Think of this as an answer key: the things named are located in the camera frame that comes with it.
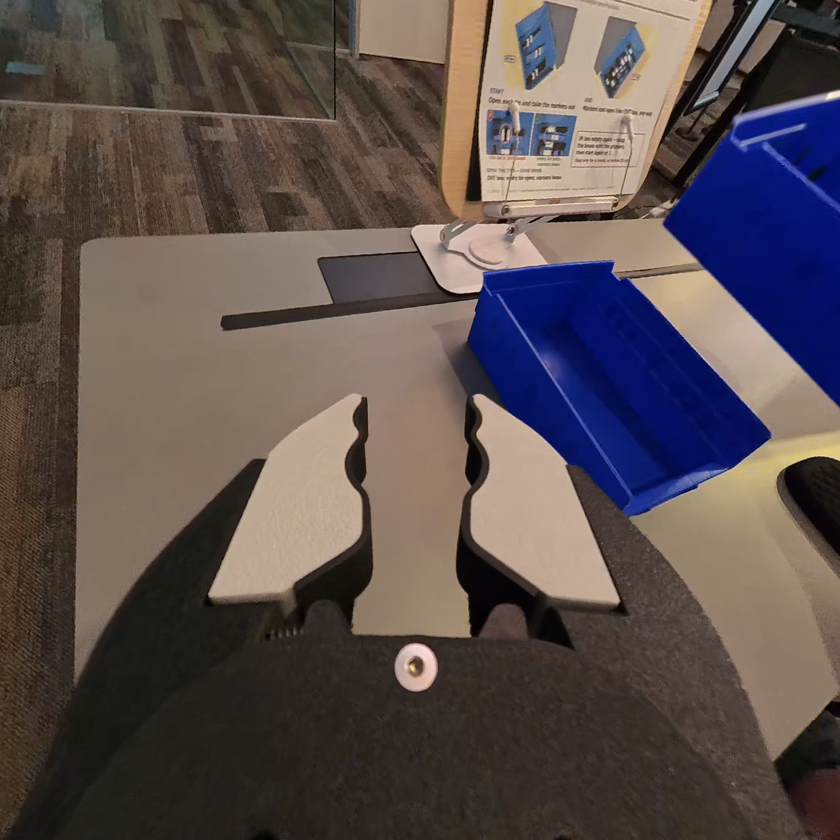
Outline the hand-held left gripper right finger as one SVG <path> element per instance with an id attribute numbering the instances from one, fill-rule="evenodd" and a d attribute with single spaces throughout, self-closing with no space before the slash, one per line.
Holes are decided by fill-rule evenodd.
<path id="1" fill-rule="evenodd" d="M 564 638 L 561 610 L 612 613 L 622 604 L 564 458 L 488 396 L 465 410 L 468 445 L 457 579 L 479 636 L 499 606 L 524 632 Z"/>

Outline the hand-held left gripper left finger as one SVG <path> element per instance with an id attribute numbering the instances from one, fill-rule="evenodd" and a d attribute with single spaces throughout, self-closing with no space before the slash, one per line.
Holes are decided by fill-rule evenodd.
<path id="1" fill-rule="evenodd" d="M 270 450 L 208 592 L 215 605 L 277 603 L 303 618 L 320 600 L 347 620 L 371 582 L 368 402 L 349 394 Z"/>

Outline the blue plastic bin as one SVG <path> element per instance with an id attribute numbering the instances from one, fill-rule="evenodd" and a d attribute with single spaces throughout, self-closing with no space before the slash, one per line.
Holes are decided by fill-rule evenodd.
<path id="1" fill-rule="evenodd" d="M 665 228 L 838 403 L 839 92 L 735 118 Z"/>
<path id="2" fill-rule="evenodd" d="M 487 272 L 469 346 L 509 413 L 634 516 L 739 465 L 771 431 L 613 267 Z"/>

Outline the black quilted elbow pad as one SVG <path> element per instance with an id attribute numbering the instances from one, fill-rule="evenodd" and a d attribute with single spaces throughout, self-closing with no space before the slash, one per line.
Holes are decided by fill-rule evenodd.
<path id="1" fill-rule="evenodd" d="M 803 537 L 838 572 L 838 458 L 812 456 L 786 466 L 777 491 Z"/>

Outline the printed instruction sheet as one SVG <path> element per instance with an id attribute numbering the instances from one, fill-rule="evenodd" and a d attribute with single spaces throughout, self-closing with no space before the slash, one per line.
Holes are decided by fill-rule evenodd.
<path id="1" fill-rule="evenodd" d="M 703 2 L 493 2 L 476 126 L 480 199 L 635 194 Z"/>

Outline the person's maroon clothing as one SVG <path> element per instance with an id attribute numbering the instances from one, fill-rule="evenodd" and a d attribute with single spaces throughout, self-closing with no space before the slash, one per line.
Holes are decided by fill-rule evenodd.
<path id="1" fill-rule="evenodd" d="M 822 711 L 774 763 L 814 838 L 839 838 L 839 722 Z"/>

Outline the black framed board stand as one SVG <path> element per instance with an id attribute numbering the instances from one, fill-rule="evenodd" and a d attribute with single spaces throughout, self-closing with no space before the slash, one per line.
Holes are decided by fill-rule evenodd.
<path id="1" fill-rule="evenodd" d="M 733 18 L 730 24 L 699 68 L 686 92 L 677 101 L 668 120 L 667 132 L 671 131 L 681 118 L 696 111 L 704 111 L 719 100 L 727 82 L 740 67 L 742 59 L 753 46 L 760 31 L 769 21 L 777 21 L 776 15 L 783 5 L 782 1 L 733 3 Z M 790 39 L 791 35 L 783 25 L 775 42 L 742 80 L 729 105 L 709 127 L 698 146 L 671 179 L 670 183 L 677 191 L 681 192 L 686 188 L 692 176 L 730 129 L 733 120 L 740 113 L 753 108 L 756 100 L 761 98 L 761 90 L 766 85 L 783 47 Z"/>

